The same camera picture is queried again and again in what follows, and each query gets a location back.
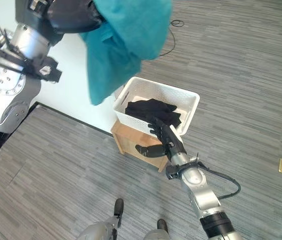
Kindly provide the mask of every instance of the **wooden stool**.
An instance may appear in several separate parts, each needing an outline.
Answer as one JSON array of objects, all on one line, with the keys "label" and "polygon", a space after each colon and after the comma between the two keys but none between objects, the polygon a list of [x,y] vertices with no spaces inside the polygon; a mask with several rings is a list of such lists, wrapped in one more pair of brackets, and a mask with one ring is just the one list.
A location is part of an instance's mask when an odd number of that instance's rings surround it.
[{"label": "wooden stool", "polygon": [[142,161],[147,162],[148,164],[156,166],[159,168],[159,172],[162,172],[165,169],[165,166],[168,162],[167,156],[149,158],[140,154],[135,148],[136,145],[148,147],[151,145],[162,144],[156,137],[123,125],[119,122],[119,120],[115,122],[111,132],[121,154],[130,154],[138,159],[141,159]]}]

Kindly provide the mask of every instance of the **black cloth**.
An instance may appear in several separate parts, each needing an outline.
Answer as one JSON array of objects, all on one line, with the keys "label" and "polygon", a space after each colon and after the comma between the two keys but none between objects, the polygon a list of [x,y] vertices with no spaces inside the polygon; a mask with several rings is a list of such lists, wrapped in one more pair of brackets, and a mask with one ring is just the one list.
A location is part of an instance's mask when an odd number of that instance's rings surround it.
[{"label": "black cloth", "polygon": [[166,125],[173,125],[177,128],[181,124],[181,114],[173,112],[176,109],[177,106],[175,105],[167,104],[152,98],[150,100],[128,102],[125,114],[146,122],[149,122],[147,118],[156,117]]}]

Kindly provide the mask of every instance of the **robotic hand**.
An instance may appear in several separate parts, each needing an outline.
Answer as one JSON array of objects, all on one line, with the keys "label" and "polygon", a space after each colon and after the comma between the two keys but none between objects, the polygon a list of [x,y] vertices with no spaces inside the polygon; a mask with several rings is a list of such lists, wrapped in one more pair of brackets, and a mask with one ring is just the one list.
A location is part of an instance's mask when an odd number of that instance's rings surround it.
[{"label": "robotic hand", "polygon": [[[150,158],[167,155],[172,165],[167,166],[166,176],[169,180],[181,180],[183,188],[188,192],[190,205],[209,240],[242,240],[219,201],[221,198],[237,194],[241,189],[239,183],[225,174],[210,170],[198,161],[198,157],[189,159],[183,142],[172,125],[169,127],[154,117],[148,121],[151,123],[148,125],[152,129],[150,132],[157,136],[162,145],[149,147],[136,145],[138,152]],[[218,198],[209,188],[206,176],[199,168],[230,180],[238,186],[238,191]]]},{"label": "robotic hand", "polygon": [[41,80],[57,83],[47,56],[65,33],[89,32],[104,18],[92,0],[15,0],[15,32],[0,28],[0,149],[27,116]]}]

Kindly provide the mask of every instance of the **gray carpet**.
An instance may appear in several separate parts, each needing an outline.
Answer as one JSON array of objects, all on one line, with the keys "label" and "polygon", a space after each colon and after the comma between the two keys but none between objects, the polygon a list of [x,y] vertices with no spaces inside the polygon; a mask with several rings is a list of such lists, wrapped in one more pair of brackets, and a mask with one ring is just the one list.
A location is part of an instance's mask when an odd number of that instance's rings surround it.
[{"label": "gray carpet", "polygon": [[[175,0],[173,19],[185,21],[171,27],[175,50],[139,76],[201,96],[186,149],[241,183],[221,203],[244,239],[282,240],[282,1]],[[170,36],[163,52],[171,47]],[[159,218],[172,240],[207,239],[177,181],[120,155],[111,136],[37,108],[0,156],[0,240],[74,240],[117,197],[118,239],[143,239]]]}]

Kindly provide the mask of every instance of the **white wall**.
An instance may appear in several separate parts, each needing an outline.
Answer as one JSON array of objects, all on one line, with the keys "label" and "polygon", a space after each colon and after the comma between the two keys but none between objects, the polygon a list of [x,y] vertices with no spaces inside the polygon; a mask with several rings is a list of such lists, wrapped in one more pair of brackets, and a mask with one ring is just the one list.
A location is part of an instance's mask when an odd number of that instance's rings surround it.
[{"label": "white wall", "polygon": [[[0,0],[0,25],[15,30],[14,0]],[[116,120],[114,97],[108,97],[98,106],[90,103],[86,52],[86,46],[77,34],[66,34],[49,52],[49,56],[59,62],[58,68],[62,71],[60,82],[51,84],[42,81],[41,92],[35,101],[110,132]]]}]

